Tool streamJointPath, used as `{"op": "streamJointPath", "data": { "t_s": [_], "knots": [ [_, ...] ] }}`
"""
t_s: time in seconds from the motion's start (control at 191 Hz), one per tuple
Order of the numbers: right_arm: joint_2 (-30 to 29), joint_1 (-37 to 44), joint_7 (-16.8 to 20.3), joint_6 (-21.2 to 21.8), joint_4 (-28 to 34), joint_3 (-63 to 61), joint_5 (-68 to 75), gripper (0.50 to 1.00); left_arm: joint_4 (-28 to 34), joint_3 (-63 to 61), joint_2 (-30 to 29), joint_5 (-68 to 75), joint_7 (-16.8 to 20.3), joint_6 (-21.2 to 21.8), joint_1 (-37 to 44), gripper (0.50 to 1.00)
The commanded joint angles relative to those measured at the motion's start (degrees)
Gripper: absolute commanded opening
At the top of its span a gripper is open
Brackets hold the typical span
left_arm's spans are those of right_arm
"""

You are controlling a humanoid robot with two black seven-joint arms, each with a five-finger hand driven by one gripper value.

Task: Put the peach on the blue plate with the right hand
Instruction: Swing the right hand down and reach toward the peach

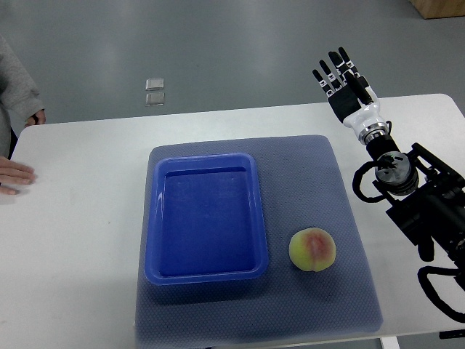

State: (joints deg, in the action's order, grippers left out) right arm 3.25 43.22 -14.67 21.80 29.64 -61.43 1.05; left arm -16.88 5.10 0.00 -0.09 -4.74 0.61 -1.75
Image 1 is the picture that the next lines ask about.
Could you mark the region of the person's right hand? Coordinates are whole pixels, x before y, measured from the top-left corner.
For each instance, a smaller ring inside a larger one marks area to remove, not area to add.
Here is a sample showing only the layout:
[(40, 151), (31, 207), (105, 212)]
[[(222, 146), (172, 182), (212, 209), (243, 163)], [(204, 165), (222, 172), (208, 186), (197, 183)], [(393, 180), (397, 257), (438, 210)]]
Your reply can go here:
[(41, 109), (29, 117), (27, 123), (29, 126), (41, 125), (46, 123), (46, 119), (45, 110)]

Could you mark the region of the person's left hand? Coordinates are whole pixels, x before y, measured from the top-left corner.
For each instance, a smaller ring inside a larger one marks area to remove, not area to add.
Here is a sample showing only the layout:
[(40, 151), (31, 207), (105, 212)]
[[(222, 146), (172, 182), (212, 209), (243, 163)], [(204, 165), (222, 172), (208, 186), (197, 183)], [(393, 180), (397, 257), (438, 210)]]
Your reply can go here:
[(11, 161), (2, 156), (1, 164), (1, 194), (16, 195), (17, 191), (9, 185), (30, 185), (36, 179), (34, 169), (24, 164)]

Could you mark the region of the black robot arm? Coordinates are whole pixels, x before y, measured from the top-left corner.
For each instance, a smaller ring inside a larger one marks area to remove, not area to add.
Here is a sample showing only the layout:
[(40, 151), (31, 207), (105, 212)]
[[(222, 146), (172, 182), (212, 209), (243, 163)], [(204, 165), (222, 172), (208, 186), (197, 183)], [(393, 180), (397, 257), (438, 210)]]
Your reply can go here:
[(418, 143), (400, 152), (382, 132), (364, 140), (371, 160), (354, 174), (354, 194), (366, 203), (386, 200), (388, 217), (427, 263), (418, 270), (426, 297), (459, 323), (464, 314), (442, 300), (430, 275), (450, 276), (464, 286), (464, 178)]

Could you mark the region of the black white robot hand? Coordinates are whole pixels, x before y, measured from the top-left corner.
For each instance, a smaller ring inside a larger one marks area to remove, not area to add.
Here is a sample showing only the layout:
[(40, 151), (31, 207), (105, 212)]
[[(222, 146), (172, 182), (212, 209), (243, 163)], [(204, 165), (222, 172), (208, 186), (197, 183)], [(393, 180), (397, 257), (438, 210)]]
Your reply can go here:
[(320, 60), (312, 71), (337, 119), (350, 128), (363, 145), (388, 135), (390, 125), (380, 114), (380, 102), (367, 79), (360, 74), (345, 48), (328, 53), (332, 67)]

